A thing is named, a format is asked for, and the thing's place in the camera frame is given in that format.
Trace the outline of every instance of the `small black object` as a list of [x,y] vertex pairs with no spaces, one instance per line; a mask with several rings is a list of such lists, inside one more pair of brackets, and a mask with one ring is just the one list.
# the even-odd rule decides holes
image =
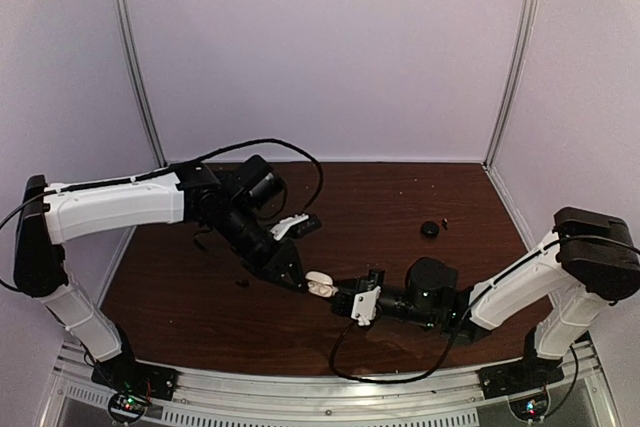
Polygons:
[[422,224],[422,227],[420,227],[420,232],[425,237],[435,238],[440,233],[440,227],[438,227],[438,224],[436,224],[435,222],[428,220],[424,224]]
[[193,234],[193,245],[195,245],[200,252],[204,252],[205,254],[209,253],[209,249],[207,249],[205,245],[200,242],[200,237],[203,235],[208,235],[211,232],[213,232],[213,229],[211,227],[206,227],[204,229],[198,230],[195,234]]

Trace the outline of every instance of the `aluminum frame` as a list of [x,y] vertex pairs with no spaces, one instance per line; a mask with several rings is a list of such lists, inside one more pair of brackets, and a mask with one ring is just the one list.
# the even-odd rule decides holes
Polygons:
[[525,53],[529,45],[533,22],[538,10],[538,4],[539,0],[522,0],[522,11],[520,13],[516,44],[513,49],[513,56],[511,57],[511,65],[509,66],[507,82],[502,94],[502,102],[500,104],[500,110],[498,111],[498,118],[496,119],[493,134],[491,135],[489,149],[483,164],[487,170],[490,170],[493,167],[500,143],[504,137],[504,132],[507,127],[507,121],[515,99],[520,76],[522,75]]
[[[591,342],[576,346],[579,378],[592,392],[591,406],[600,427],[618,427],[619,422],[604,373]],[[37,425],[61,427],[67,399],[104,408],[112,392],[91,383],[91,368],[84,351],[65,343],[48,386],[48,397]],[[286,377],[229,374],[177,368],[179,375],[173,401],[154,400],[145,419],[170,426],[306,427],[324,426],[478,426],[477,409],[504,403],[506,397],[485,400],[477,371],[483,366],[442,369],[420,382],[370,385],[336,377]],[[567,355],[563,369],[568,384],[575,364]],[[401,378],[403,375],[381,375]]]
[[133,38],[133,28],[131,26],[131,18],[129,15],[129,7],[127,0],[114,0],[116,7],[116,15],[118,18],[118,25],[120,28],[120,37],[122,39],[122,48],[124,50],[125,64],[127,66],[127,72],[129,73],[129,79],[131,80],[131,86],[133,88],[133,94],[140,111],[140,118],[142,119],[142,126],[151,147],[153,158],[158,167],[164,167],[167,164],[162,145],[160,143],[160,137],[158,135],[158,129],[153,120],[153,114],[151,113],[151,107],[149,105],[149,98],[147,96],[147,89],[144,85],[142,78],[142,71],[140,70],[140,60],[138,59],[138,52]]

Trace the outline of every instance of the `white object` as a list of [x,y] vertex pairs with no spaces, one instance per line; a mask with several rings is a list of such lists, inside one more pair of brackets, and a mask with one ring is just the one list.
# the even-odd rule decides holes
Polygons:
[[471,309],[471,321],[487,330],[493,330],[519,310],[550,293],[558,302],[549,316],[538,324],[535,333],[535,350],[542,359],[561,359],[569,346],[584,334],[608,302],[597,294],[588,293],[585,286],[567,273],[556,261],[559,244],[544,251],[543,247],[558,239],[549,232],[522,259],[540,255],[524,262],[517,270],[505,275],[512,266],[491,279],[476,284],[471,292],[473,302],[487,287],[492,290]]
[[325,273],[312,270],[307,272],[305,279],[307,279],[309,293],[317,295],[318,297],[329,298],[333,297],[336,292],[338,292],[338,288],[333,286],[333,279],[331,276]]
[[536,353],[542,359],[561,359],[569,346],[609,305],[599,295],[587,292],[577,280],[569,289],[560,292],[558,298],[553,312],[536,328]]
[[69,284],[38,298],[79,339],[99,362],[109,360],[121,350],[120,335],[115,325],[98,310],[82,287],[69,275]]
[[[530,257],[536,250],[542,251],[545,245],[557,239],[557,234],[549,232],[536,249],[525,254],[513,265]],[[471,321],[484,329],[493,330],[536,300],[574,283],[575,279],[556,261],[558,251],[559,245],[556,244],[521,265],[515,272],[504,276],[512,265],[489,280],[476,284],[469,302],[473,302],[487,287],[493,288],[471,309]]]
[[284,236],[287,235],[287,232],[291,227],[293,227],[294,225],[298,225],[306,221],[307,219],[309,219],[309,216],[307,214],[299,214],[292,217],[287,217],[286,219],[282,219],[271,228],[271,234],[277,242],[280,242],[284,238]]
[[376,302],[380,297],[380,286],[368,292],[360,292],[353,299],[351,318],[358,321],[360,327],[371,325],[371,321],[376,318]]
[[[52,194],[45,214],[53,244],[82,235],[132,225],[180,222],[184,216],[184,193],[177,188],[176,174],[142,182],[96,187]],[[51,184],[60,190],[68,184]]]

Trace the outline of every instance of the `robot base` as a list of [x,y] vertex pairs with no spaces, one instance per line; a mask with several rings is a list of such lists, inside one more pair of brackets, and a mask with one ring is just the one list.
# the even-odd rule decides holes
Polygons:
[[532,368],[523,360],[485,367],[478,372],[485,399],[540,389],[564,379],[562,368]]
[[[134,389],[132,394],[142,398],[147,397],[147,394],[149,394],[149,397],[154,399],[173,399],[173,391],[178,377],[177,371],[168,367],[160,367],[158,365],[143,364],[140,362],[136,362],[136,364],[138,372],[140,372],[142,378],[149,379],[149,386],[151,389],[150,392],[147,392],[149,386],[144,383]],[[96,368],[94,368],[91,373],[91,381],[99,385],[104,385],[105,387],[111,387],[105,380],[104,375]]]

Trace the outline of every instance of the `metal vent grille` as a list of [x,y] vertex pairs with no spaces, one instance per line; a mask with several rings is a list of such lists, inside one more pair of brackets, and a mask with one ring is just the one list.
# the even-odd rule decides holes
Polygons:
[[85,389],[78,385],[69,385],[67,388],[67,396],[72,399],[85,402],[87,404],[96,405],[98,407],[106,407],[109,397],[93,389]]
[[[208,416],[194,412],[180,410],[167,410],[162,415],[163,423],[177,427],[289,427],[287,423],[255,423],[245,421],[221,420],[219,417]],[[430,415],[412,422],[388,422],[388,423],[354,423],[344,422],[340,425],[353,425],[353,427],[478,427],[478,415],[475,409],[467,409],[452,414]]]

